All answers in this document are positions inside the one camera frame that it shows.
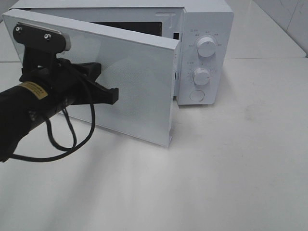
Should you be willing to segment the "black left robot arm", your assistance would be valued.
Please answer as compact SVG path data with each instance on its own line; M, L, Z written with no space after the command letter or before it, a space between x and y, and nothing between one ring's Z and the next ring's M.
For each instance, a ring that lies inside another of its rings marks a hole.
M114 104L119 89L107 89L96 82L102 72L100 63L73 64L58 58L52 70L36 68L23 73L21 84L0 94L0 160L17 159L28 162L51 162L62 159L84 146L92 137L96 116L94 105ZM89 105L91 128L87 137L77 142L66 108L70 105ZM52 134L50 118L62 111L73 135L72 147L59 145ZM53 157L29 157L15 154L20 140L45 123L51 144L63 154Z

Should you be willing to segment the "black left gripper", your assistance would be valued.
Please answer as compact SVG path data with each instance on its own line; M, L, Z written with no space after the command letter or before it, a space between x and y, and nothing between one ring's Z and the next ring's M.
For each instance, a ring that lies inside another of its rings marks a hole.
M41 65L23 65L19 85L19 113L57 113L69 105L114 104L119 89L107 89L96 80L102 72L100 63L72 64L56 59L48 69Z

